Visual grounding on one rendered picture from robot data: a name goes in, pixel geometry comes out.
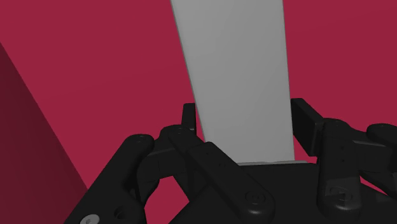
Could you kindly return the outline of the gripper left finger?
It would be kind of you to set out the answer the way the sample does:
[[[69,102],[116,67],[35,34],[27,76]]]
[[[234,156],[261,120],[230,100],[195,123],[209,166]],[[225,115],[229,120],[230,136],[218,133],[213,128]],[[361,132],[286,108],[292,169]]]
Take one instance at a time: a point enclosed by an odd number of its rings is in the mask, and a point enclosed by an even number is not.
[[[275,200],[215,144],[196,134],[195,105],[157,139],[124,140],[64,224],[147,224],[144,207],[162,178],[174,176],[188,204],[170,224],[270,224]]]

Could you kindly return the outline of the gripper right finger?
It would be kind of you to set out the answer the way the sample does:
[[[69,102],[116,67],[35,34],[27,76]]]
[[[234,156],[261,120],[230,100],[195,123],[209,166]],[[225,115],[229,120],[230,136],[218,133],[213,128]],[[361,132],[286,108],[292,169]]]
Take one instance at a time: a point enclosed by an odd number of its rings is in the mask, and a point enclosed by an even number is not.
[[[302,98],[291,100],[291,117],[294,137],[317,158],[321,214],[335,224],[397,224],[397,126],[356,130]]]

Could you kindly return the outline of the grey flat slab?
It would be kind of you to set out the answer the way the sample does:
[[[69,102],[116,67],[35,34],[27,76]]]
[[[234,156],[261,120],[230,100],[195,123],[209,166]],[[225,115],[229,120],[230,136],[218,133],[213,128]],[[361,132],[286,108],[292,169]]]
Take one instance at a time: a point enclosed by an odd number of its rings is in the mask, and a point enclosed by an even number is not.
[[[204,139],[294,164],[283,0],[170,0]]]

